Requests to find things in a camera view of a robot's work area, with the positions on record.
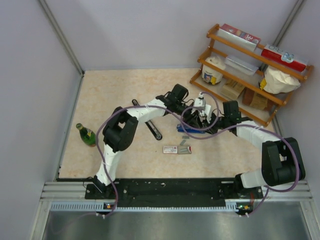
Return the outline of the blue black stapler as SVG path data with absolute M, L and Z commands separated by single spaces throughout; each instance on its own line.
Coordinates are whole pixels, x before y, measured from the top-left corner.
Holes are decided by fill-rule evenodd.
M 190 127 L 188 126 L 185 126 L 185 131 L 187 133 L 190 133 L 190 134 L 205 134 L 206 132 L 205 131 L 201 131 L 201 130 L 195 130 L 195 129 L 191 129 Z M 176 130 L 180 133 L 184 133 L 185 131 L 183 130 L 182 128 L 182 125 L 181 124 L 177 124 L 176 125 Z

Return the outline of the red white staple box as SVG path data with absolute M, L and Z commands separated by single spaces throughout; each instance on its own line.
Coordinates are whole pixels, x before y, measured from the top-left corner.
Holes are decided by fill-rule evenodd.
M 192 153 L 192 149 L 189 145 L 164 146 L 162 152 L 163 154 L 188 155 Z

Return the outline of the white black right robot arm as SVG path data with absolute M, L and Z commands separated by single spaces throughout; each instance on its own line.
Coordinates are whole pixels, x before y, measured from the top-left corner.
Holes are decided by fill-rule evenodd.
M 212 111 L 209 119 L 204 123 L 208 133 L 230 131 L 261 151 L 260 169 L 235 176 L 233 192 L 237 197 L 245 198 L 253 188 L 262 186 L 274 192 L 290 192 L 306 177 L 298 141 L 293 137 L 283 138 L 258 126 L 251 118 L 242 117 L 235 101 L 224 102 L 222 116 Z

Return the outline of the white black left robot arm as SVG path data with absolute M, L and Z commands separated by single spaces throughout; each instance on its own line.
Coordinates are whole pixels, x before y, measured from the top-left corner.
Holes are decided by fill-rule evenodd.
M 95 139 L 101 157 L 101 165 L 93 178 L 98 195 L 106 199 L 113 194 L 118 162 L 122 152 L 132 144 L 139 124 L 171 114 L 181 119 L 183 126 L 204 128 L 200 120 L 201 107 L 187 105 L 188 94 L 187 88 L 176 84 L 171 91 L 156 96 L 145 105 L 119 106 L 113 111 L 97 131 L 98 134 L 102 132 L 103 149 L 99 146 L 99 138 Z

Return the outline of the brown paper package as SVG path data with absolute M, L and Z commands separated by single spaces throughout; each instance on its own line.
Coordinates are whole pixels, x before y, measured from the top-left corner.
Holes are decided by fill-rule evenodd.
M 249 88 L 244 89 L 242 104 L 262 111 L 270 111 L 274 106 L 274 103 L 270 99 Z

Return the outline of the white jar yellow label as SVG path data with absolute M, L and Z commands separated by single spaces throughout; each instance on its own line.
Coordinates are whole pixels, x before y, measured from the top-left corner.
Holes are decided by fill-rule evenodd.
M 205 61 L 221 70 L 226 69 L 225 62 L 219 56 L 207 57 Z M 216 85 L 221 82 L 223 74 L 207 65 L 203 65 L 201 77 L 206 83 Z

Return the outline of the clear plastic tray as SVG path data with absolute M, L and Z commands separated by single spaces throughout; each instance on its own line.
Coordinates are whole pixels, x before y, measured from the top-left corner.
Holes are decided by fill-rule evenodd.
M 228 55 L 224 63 L 248 76 L 253 76 L 259 68 L 233 55 Z

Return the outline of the white paper bag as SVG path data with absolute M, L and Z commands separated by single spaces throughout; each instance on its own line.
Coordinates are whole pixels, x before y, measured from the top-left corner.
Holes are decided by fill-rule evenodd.
M 270 94 L 289 93 L 301 86 L 298 79 L 284 73 L 272 66 L 268 66 L 264 72 L 259 88 Z

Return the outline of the red white foil box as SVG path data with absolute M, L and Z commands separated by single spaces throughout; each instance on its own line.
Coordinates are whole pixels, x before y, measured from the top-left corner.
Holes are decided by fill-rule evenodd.
M 228 24 L 223 24 L 220 26 L 216 35 L 252 52 L 256 49 L 261 41 L 259 37 L 244 32 Z

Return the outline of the red cling wrap box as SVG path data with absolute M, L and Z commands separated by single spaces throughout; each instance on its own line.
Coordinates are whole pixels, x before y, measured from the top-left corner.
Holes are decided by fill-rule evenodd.
M 267 44 L 263 48 L 261 56 L 300 73 L 306 69 L 309 63 L 308 60 L 296 54 L 290 53 L 286 50 L 280 49 L 279 47 L 270 44 Z

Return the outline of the green glass bottle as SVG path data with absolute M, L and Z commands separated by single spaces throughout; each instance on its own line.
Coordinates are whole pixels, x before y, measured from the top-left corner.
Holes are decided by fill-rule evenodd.
M 89 147 L 96 146 L 96 134 L 89 128 L 84 127 L 81 123 L 77 123 L 76 128 L 79 131 L 81 140 Z

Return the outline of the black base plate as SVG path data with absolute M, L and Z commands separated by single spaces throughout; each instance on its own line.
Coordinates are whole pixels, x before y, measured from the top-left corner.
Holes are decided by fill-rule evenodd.
M 93 180 L 85 199 L 117 199 L 120 207 L 221 207 L 227 199 L 263 198 L 260 187 L 236 191 L 234 178 L 117 178 L 105 193 L 98 192 Z

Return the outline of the aluminium rail frame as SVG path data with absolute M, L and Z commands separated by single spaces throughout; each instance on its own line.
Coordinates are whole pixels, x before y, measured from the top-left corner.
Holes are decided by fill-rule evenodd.
M 46 201 L 77 201 L 84 200 L 87 182 L 46 182 L 40 196 Z M 269 190 L 266 202 L 303 202 L 312 201 L 313 196 L 308 182 L 302 180 L 296 187 L 287 192 Z

